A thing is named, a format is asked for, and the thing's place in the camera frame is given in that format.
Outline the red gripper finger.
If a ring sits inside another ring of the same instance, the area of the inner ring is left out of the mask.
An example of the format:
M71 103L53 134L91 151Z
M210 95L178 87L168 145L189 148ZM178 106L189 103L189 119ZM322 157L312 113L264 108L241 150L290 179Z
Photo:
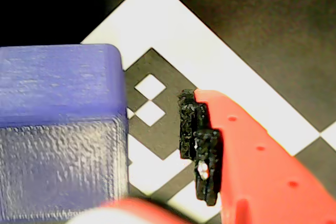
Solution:
M128 197L86 210L67 223L196 223L180 211L150 198Z
M335 223L319 180L228 96L178 97L180 156L194 162L196 197L222 204L222 223Z

